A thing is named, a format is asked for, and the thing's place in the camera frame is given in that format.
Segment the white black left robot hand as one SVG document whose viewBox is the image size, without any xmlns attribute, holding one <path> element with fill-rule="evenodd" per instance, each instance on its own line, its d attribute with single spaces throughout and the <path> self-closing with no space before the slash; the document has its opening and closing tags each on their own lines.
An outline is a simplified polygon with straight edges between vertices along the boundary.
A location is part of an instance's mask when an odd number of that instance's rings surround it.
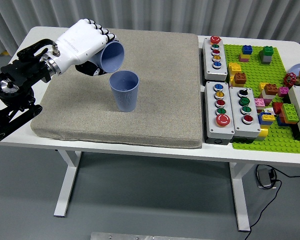
<svg viewBox="0 0 300 240">
<path fill-rule="evenodd" d="M 80 19 L 55 41 L 56 47 L 47 56 L 53 71 L 64 74 L 69 67 L 89 76 L 117 71 L 125 57 L 117 36 L 91 19 Z"/>
</svg>

